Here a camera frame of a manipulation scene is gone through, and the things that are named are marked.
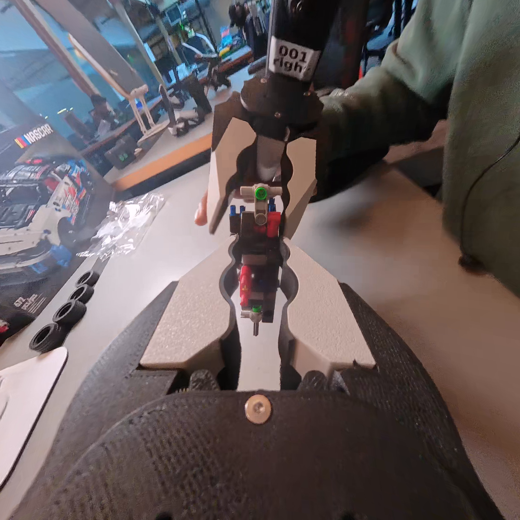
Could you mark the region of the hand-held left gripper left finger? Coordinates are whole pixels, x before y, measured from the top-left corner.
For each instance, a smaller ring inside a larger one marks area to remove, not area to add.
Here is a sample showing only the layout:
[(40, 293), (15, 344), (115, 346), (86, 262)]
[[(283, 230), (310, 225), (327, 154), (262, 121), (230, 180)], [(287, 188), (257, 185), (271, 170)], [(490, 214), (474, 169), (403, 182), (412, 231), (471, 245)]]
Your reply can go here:
[(141, 357), (140, 366), (205, 369), (214, 376), (238, 378), (240, 339), (232, 295), (238, 287), (232, 254), (237, 237), (228, 237), (180, 278)]

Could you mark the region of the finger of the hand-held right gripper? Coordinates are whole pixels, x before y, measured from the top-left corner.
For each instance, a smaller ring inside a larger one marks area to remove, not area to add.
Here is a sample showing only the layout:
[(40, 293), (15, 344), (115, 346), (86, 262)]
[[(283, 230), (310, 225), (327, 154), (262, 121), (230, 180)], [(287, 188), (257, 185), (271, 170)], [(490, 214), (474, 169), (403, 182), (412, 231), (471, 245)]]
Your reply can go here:
[(256, 133), (246, 121), (232, 118), (217, 147), (211, 152), (208, 184), (208, 230), (215, 234), (228, 210), (245, 167), (240, 157), (252, 154)]
[(283, 164), (283, 236), (291, 239), (317, 184), (316, 140), (296, 139), (285, 149)]

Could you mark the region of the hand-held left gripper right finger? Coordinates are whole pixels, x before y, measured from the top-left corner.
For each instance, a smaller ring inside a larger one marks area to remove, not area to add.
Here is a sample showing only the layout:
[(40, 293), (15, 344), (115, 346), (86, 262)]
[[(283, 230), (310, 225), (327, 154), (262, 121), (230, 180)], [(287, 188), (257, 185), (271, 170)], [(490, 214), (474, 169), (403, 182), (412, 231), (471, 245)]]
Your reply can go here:
[(279, 330), (280, 383), (298, 384), (312, 371), (327, 379), (376, 362), (339, 281), (290, 239), (280, 244), (280, 287), (287, 301)]

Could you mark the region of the lego chassis assembly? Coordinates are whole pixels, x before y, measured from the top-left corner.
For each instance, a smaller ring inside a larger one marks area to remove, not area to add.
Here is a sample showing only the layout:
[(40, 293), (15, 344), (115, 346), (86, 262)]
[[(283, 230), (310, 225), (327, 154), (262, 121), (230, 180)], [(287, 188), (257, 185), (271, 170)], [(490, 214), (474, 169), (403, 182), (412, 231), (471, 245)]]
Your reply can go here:
[(282, 213), (277, 210), (275, 198), (269, 201), (268, 220), (264, 226), (255, 224), (253, 203), (247, 203), (252, 205), (251, 210), (244, 204), (239, 208), (231, 205), (229, 210), (230, 232), (237, 237), (233, 252), (237, 263), (240, 316), (252, 323), (255, 337), (262, 323), (273, 322), (276, 307), (282, 263), (279, 233)]

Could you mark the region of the lego set box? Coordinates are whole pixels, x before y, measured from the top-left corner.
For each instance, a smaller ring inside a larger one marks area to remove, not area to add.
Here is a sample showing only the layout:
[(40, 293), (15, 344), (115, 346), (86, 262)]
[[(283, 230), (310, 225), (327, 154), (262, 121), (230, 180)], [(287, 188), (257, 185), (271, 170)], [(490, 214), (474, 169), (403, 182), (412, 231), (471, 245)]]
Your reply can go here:
[(114, 189), (42, 116), (1, 131), (1, 343), (83, 262)]

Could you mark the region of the black white device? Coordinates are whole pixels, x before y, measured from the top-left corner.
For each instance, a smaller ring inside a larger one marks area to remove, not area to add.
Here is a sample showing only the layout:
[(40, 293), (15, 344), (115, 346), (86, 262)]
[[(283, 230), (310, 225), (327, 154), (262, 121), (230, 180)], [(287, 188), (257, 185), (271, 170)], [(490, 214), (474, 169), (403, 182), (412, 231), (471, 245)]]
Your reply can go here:
[(219, 68), (222, 61), (219, 54), (196, 54), (195, 60), (198, 63), (207, 65), (206, 83), (204, 84), (204, 94), (206, 96), (211, 88), (214, 92), (217, 92), (218, 88), (222, 86), (227, 89), (232, 87), (230, 79), (226, 76), (225, 72)]
[(201, 125), (212, 113), (204, 87), (196, 75), (189, 75), (162, 92), (163, 105), (168, 115), (168, 130), (175, 137), (187, 134)]

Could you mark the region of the white wooden stand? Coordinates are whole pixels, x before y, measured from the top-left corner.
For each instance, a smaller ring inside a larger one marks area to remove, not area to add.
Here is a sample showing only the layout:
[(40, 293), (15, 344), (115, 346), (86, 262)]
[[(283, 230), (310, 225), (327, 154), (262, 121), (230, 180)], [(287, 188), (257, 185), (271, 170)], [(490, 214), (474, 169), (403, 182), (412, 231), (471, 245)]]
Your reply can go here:
[(145, 141), (161, 134), (169, 124), (169, 120), (156, 123), (145, 100), (148, 92), (148, 85), (144, 84), (138, 88), (134, 88), (129, 96), (128, 102), (133, 111), (134, 117), (142, 132), (142, 137), (137, 141), (137, 146), (141, 147)]

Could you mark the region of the black box green lights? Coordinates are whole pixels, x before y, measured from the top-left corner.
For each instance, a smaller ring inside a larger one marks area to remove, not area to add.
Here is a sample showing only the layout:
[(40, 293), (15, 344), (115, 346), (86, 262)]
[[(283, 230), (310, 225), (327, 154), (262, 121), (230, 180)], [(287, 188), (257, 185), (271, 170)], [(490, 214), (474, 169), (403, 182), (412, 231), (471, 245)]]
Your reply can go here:
[(122, 170), (136, 159), (137, 148), (137, 141), (131, 135), (124, 135), (105, 152), (105, 158), (117, 170)]

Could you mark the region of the crumpled clear plastic bag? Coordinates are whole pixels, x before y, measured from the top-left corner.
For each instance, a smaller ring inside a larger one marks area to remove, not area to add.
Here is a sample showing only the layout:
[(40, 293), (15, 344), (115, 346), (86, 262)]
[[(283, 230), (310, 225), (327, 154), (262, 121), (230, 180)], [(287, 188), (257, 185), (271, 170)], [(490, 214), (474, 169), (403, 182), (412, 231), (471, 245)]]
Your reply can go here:
[(165, 197), (158, 193), (111, 202), (96, 233), (86, 245), (80, 246), (76, 256), (108, 259), (131, 253), (140, 245), (164, 204)]

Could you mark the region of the person's green sweatshirt torso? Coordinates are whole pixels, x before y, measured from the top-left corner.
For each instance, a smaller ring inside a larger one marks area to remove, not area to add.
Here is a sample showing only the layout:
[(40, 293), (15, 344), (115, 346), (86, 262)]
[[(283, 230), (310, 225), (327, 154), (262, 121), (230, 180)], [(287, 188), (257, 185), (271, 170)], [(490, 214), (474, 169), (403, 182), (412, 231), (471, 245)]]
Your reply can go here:
[(459, 41), (445, 115), (444, 224), (519, 294), (519, 1), (418, 1), (402, 35)]

